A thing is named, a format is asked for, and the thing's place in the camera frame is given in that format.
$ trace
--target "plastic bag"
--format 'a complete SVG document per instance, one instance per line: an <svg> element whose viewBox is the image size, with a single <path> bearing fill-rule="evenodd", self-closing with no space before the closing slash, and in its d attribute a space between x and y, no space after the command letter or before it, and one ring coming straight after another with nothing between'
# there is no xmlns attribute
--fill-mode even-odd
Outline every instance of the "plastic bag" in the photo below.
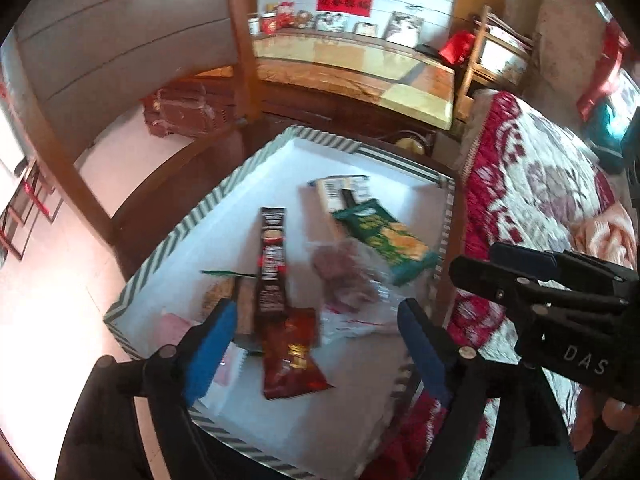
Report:
<svg viewBox="0 0 640 480"><path fill-rule="evenodd" d="M192 326L200 325L197 321L184 319L172 313L163 312L154 326L152 333L152 343L156 349L164 345L177 346L184 335ZM244 360L244 352L233 343L229 343L222 361L213 377L213 382L221 386L228 386L230 383L230 370L239 368L238 361Z"/></svg>
<svg viewBox="0 0 640 480"><path fill-rule="evenodd" d="M346 238L316 244L312 251L312 266L322 280L322 344L339 337L398 333L398 305L411 294L391 285L391 271L374 249Z"/></svg>

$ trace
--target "wooden bed post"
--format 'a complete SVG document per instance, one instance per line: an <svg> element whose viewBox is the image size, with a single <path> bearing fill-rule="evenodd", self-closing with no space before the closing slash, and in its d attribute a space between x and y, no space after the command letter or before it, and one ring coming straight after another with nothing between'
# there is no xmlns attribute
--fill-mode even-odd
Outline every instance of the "wooden bed post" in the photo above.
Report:
<svg viewBox="0 0 640 480"><path fill-rule="evenodd" d="M472 99L466 95L469 91L469 86L471 85L471 78L474 75L474 67L476 62L478 62L478 57L480 56L480 48L484 43L484 35L486 34L486 24L489 19L489 13L491 12L491 7L485 5L482 8L482 16L480 18L480 28L478 33L476 34L476 40L474 41L474 47L471 51L471 55L466 63L466 72L465 76L462 79L462 85L460 85L460 89L458 90L458 95L456 96L456 105L453 108L453 118L466 120L468 116L468 109L470 108L470 104Z"/></svg>
<svg viewBox="0 0 640 480"><path fill-rule="evenodd" d="M113 247L115 231L111 218L74 167L44 116L22 66L20 47L13 30L2 46L2 68L12 112L28 132L22 137L33 148L38 164L92 234L108 247Z"/></svg>
<svg viewBox="0 0 640 480"><path fill-rule="evenodd" d="M249 33L247 0L228 0L231 27L236 37L238 62L233 66L237 118L251 123L262 118L262 84L258 78L254 42Z"/></svg>

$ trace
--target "dried meat in plastic bag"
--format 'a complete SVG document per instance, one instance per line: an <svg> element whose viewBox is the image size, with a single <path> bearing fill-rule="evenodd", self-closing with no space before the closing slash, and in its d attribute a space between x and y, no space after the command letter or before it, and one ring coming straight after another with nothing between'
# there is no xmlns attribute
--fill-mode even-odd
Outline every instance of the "dried meat in plastic bag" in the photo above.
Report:
<svg viewBox="0 0 640 480"><path fill-rule="evenodd" d="M391 284L388 265L355 238L312 247L311 265L322 280L324 303L342 314L385 301Z"/></svg>
<svg viewBox="0 0 640 480"><path fill-rule="evenodd" d="M266 399L332 388L309 353L316 340L314 309L292 308L287 319L265 322L261 332Z"/></svg>
<svg viewBox="0 0 640 480"><path fill-rule="evenodd" d="M391 271L374 249L355 238L316 244L311 262L322 280L322 344L339 337L398 333L398 305L412 294L391 284Z"/></svg>

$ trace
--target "wooden cabinet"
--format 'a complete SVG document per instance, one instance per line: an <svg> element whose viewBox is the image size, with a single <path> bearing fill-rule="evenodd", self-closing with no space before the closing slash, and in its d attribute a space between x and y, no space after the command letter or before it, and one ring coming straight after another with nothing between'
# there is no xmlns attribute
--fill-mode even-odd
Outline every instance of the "wooden cabinet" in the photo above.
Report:
<svg viewBox="0 0 640 480"><path fill-rule="evenodd" d="M377 106L292 84L262 82L265 113L327 130L343 136L364 135L395 142L409 130L426 140L425 152L433 149L436 128ZM202 137L234 117L232 81L229 77L199 76L174 81L143 99L149 131L159 137L180 134Z"/></svg>

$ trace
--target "framed picture on wall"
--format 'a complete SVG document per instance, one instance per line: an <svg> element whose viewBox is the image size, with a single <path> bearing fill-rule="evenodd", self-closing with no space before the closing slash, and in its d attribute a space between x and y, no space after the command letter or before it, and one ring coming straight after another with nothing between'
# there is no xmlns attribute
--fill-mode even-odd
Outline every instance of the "framed picture on wall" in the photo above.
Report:
<svg viewBox="0 0 640 480"><path fill-rule="evenodd" d="M376 38L378 36L378 26L375 23L358 22L353 26L353 33Z"/></svg>
<svg viewBox="0 0 640 480"><path fill-rule="evenodd" d="M318 12L316 14L316 30L344 32L349 15L344 12Z"/></svg>
<svg viewBox="0 0 640 480"><path fill-rule="evenodd" d="M394 12L386 26L385 33L382 35L384 40L391 43L415 48L420 41L420 31L422 30L423 18L405 14L403 12Z"/></svg>

